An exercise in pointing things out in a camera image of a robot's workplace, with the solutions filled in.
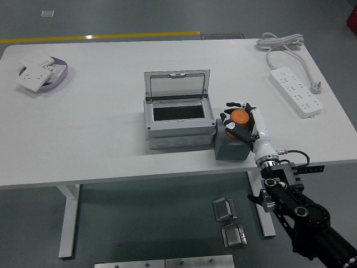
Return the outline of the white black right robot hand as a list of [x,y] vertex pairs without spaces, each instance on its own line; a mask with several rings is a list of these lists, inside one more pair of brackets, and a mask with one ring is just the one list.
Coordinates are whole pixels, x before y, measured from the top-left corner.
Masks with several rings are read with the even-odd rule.
[[249,103],[228,102],[226,106],[228,109],[220,114],[226,134],[249,145],[259,168],[277,165],[279,156],[270,144],[261,111]]

